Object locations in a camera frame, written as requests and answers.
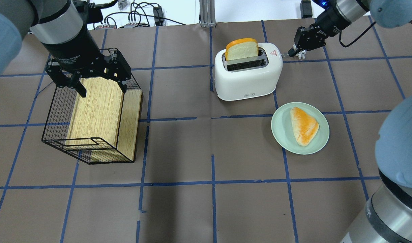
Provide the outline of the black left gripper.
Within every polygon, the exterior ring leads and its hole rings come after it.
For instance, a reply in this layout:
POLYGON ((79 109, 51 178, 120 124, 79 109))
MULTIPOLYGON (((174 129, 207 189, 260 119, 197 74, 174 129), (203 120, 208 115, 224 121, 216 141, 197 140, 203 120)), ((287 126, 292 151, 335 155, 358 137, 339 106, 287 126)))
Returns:
POLYGON ((81 47, 79 44, 49 45, 51 58, 46 65, 46 73, 58 87, 75 89, 86 97, 86 88, 81 78, 103 77, 118 83, 126 93, 126 83, 132 79, 131 67, 118 48, 99 49, 95 44, 81 47))

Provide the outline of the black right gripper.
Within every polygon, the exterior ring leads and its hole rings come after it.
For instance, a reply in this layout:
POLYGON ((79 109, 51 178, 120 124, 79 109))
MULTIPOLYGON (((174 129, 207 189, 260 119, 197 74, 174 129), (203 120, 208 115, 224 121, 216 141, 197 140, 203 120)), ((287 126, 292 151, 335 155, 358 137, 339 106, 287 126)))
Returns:
POLYGON ((311 51, 326 45, 328 37, 334 37, 343 29, 343 18, 339 14, 322 13, 315 23, 308 27, 297 28, 294 46, 288 50, 289 57, 294 57, 302 51, 311 51))

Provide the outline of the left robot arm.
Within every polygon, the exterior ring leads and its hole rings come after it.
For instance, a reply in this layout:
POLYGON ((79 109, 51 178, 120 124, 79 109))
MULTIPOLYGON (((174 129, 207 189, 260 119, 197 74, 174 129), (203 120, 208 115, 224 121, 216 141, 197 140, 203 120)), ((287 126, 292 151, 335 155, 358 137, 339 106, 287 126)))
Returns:
POLYGON ((51 55, 45 71, 59 88, 75 89, 86 97, 81 78, 102 77, 126 92, 131 68, 118 49, 101 53, 87 29, 103 20, 102 9, 120 3, 88 0, 0 0, 0 75, 21 50, 32 32, 51 55))

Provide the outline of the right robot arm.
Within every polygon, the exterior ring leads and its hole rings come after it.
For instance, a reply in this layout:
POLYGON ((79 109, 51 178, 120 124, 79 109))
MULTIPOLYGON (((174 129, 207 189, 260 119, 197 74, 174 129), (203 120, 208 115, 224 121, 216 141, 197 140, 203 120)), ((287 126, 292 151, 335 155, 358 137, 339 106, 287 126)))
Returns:
MULTIPOLYGON (((412 0, 317 0, 324 11, 309 27, 299 27, 290 57, 311 51, 370 12, 392 29, 412 24, 412 0)), ((412 96, 386 117, 375 144, 382 184, 348 227, 342 243, 412 243, 412 96)))

